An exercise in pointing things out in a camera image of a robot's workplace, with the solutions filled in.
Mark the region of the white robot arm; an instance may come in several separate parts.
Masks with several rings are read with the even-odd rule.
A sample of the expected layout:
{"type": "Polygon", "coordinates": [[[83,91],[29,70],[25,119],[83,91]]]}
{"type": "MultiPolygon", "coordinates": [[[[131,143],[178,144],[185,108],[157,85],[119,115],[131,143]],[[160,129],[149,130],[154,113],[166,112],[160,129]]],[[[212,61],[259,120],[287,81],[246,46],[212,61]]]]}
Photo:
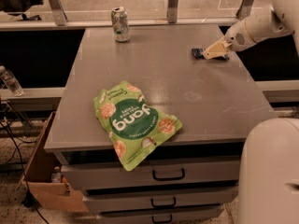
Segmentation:
{"type": "MultiPolygon", "coordinates": [[[[272,4],[234,24],[203,52],[213,59],[265,39],[299,35],[299,0],[272,4]]],[[[249,133],[242,151],[238,224],[299,224],[299,119],[269,119],[249,133]]]]}

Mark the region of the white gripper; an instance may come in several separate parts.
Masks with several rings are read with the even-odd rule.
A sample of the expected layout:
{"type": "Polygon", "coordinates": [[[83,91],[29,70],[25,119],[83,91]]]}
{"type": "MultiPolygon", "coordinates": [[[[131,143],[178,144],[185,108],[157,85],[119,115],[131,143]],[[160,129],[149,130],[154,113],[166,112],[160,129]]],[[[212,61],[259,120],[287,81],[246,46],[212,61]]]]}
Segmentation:
{"type": "Polygon", "coordinates": [[[255,42],[250,37],[245,20],[232,25],[227,30],[224,38],[219,39],[204,50],[203,56],[205,59],[210,60],[224,56],[229,49],[232,51],[243,51],[255,45],[255,42]]]}

